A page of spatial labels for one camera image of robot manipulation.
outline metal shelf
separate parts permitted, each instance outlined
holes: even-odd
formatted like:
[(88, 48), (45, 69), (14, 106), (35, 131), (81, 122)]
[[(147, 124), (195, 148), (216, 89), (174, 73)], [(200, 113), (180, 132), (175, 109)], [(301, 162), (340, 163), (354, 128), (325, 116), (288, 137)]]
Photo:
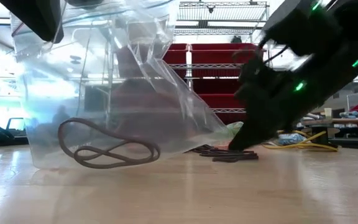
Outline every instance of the metal shelf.
[(173, 69), (240, 69), (240, 66), (234, 64), (170, 64)]
[(175, 35), (252, 35), (253, 29), (219, 29), (216, 27), (210, 27), (206, 29), (187, 28), (181, 29), (180, 27), (175, 29)]
[[(251, 35), (269, 18), (267, 1), (181, 2), (178, 22), (198, 22), (176, 26), (175, 35)], [(231, 22), (229, 25), (210, 22)]]
[(248, 2), (181, 2), (178, 21), (262, 22), (268, 3)]
[(214, 113), (246, 113), (245, 109), (239, 108), (211, 108)]

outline table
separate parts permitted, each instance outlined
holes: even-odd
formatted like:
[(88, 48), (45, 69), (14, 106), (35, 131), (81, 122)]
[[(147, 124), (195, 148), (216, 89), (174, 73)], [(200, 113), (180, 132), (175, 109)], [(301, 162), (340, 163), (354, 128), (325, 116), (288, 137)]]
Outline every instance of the table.
[(358, 150), (211, 162), (188, 152), (117, 171), (37, 170), (0, 148), (0, 224), (358, 223)]

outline transparent plastic bag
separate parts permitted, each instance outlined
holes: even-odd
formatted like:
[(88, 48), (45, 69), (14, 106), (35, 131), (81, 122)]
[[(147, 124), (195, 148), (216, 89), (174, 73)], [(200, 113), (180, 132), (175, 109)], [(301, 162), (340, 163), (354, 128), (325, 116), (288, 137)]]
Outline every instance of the transparent plastic bag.
[(177, 3), (114, 1), (86, 12), (64, 6), (59, 44), (25, 27), (16, 33), (34, 166), (136, 166), (232, 137), (162, 60)]

